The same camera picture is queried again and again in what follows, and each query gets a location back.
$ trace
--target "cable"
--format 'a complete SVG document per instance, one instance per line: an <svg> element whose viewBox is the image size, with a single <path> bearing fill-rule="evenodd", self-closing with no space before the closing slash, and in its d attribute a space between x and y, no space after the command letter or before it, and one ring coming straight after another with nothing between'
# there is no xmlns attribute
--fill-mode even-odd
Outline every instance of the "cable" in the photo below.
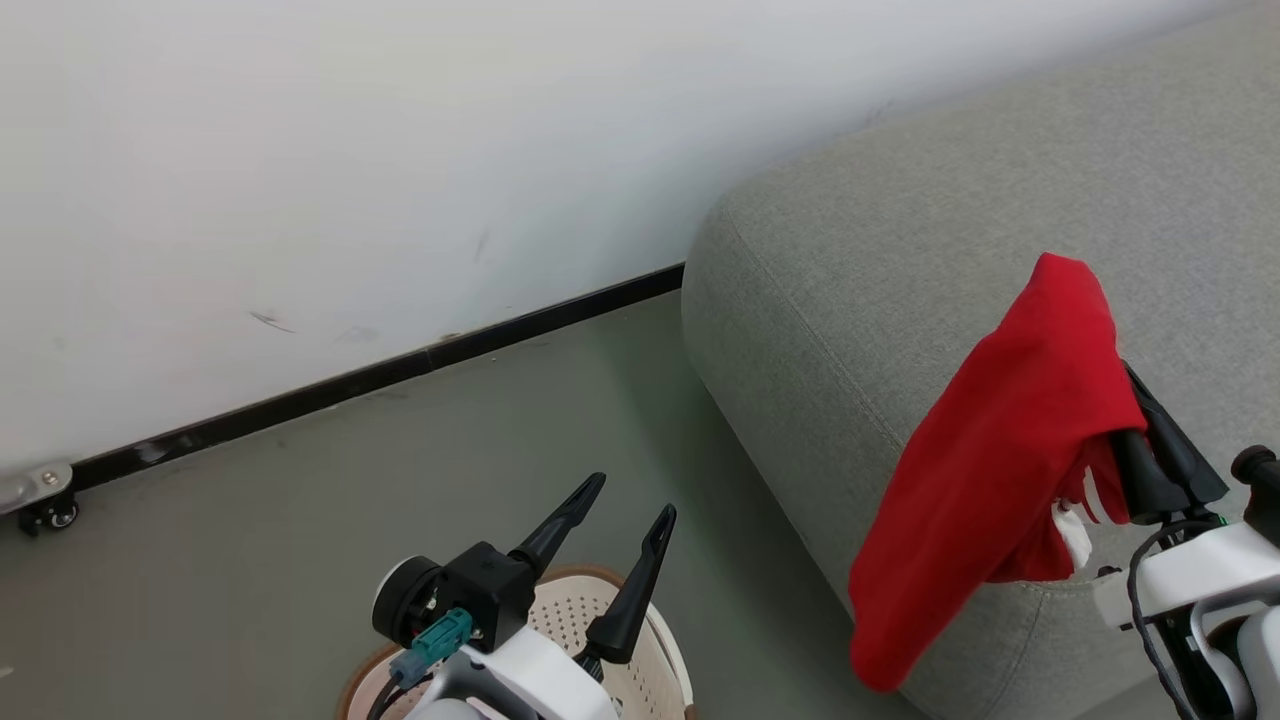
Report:
<svg viewBox="0 0 1280 720"><path fill-rule="evenodd" d="M387 684L383 685L383 689L378 691L378 697L375 697L374 703L369 706L367 720L380 720L383 714L387 712L387 708L392 706L392 702L394 701L392 701L390 697L399 689L399 673L393 673L390 679L387 680Z"/></svg>
<svg viewBox="0 0 1280 720"><path fill-rule="evenodd" d="M1147 653L1147 660L1156 667L1156 676L1160 678L1160 687L1165 688L1165 693L1169 698L1174 701L1174 708L1178 710L1178 717L1180 720L1201 720L1196 708L1190 706L1181 693L1174 688L1174 680L1169 676L1169 669L1161 662L1160 656L1156 655L1156 643L1151 639L1151 630L1147 629L1146 616L1142 614L1142 607L1138 605L1138 565L1142 562L1143 556L1151 551L1151 547L1157 542L1176 536L1184 530L1213 530L1221 528L1222 525L1217 523L1206 523L1203 520L1183 520L1180 523L1174 523L1171 525L1165 525L1156 534L1151 536L1140 546L1138 551L1133 553L1133 560L1129 561L1129 580L1125 587L1129 591L1129 605L1133 606L1133 628L1138 630L1138 637L1142 638L1142 650Z"/></svg>
<svg viewBox="0 0 1280 720"><path fill-rule="evenodd" d="M369 708L369 720L380 720L380 717L388 710L390 710L397 702L399 702L402 697L407 696L413 689L421 687L422 683L429 683L434 679L435 679L435 673L428 673L425 676L422 676L421 680L413 683L411 687L402 688L398 685L399 675L393 674L392 679L387 683L387 685L383 685L381 692L378 693L378 698L374 700L372 707ZM396 689L393 689L389 696L383 697L383 693L385 693L389 687L394 687Z"/></svg>

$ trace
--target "metal bracket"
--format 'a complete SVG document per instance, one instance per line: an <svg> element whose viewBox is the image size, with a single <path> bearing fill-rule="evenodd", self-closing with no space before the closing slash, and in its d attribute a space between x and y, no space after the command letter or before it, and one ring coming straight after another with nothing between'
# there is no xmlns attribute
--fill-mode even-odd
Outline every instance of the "metal bracket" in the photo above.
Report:
<svg viewBox="0 0 1280 720"><path fill-rule="evenodd" d="M0 477L0 515L18 512L18 527L31 537L41 528L60 530L76 521L79 503L67 460L46 462L23 473Z"/></svg>

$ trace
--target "white basket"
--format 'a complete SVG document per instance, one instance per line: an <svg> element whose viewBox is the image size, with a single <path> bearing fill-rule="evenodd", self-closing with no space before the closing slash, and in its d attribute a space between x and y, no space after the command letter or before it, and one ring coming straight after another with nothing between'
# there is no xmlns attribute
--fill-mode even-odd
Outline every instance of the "white basket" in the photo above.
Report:
<svg viewBox="0 0 1280 720"><path fill-rule="evenodd" d="M616 573L593 565L548 570L529 611L529 626L576 655L585 644L588 625L609 607L621 585ZM621 720L692 719L694 689L676 638L653 605L645 619L631 662L626 667L604 664L604 689ZM388 665L399 652L398 646L388 646L361 667L342 696L338 720L365 720L387 682ZM403 720L429 684L408 692L383 714L383 720Z"/></svg>

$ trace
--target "gray sofa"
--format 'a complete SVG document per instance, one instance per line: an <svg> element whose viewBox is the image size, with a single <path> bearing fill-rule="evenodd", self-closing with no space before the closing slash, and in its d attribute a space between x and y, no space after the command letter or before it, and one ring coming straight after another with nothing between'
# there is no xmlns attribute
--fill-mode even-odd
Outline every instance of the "gray sofa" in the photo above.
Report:
<svg viewBox="0 0 1280 720"><path fill-rule="evenodd" d="M1280 5L846 137L713 211L691 360L846 607L904 442L1042 251L1093 266L1123 356L1217 468L1280 442ZM1052 720L1149 676L1089 594L1146 534L1094 533L1069 582L983 587L902 693Z"/></svg>

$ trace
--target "scuff mark on wall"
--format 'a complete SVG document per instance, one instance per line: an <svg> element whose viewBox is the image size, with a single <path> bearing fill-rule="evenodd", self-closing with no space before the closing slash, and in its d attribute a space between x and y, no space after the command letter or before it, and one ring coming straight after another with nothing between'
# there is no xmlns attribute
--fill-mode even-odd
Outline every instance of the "scuff mark on wall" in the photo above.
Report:
<svg viewBox="0 0 1280 720"><path fill-rule="evenodd" d="M279 324L280 322L276 320L275 318L273 318L271 315L268 315L265 313L255 313L253 310L250 310L248 314L250 314L251 318L253 318L255 320L262 323L264 325L270 325L270 327L273 327L273 328L283 332L283 333L298 334L298 331L291 331L289 328L282 327Z"/></svg>

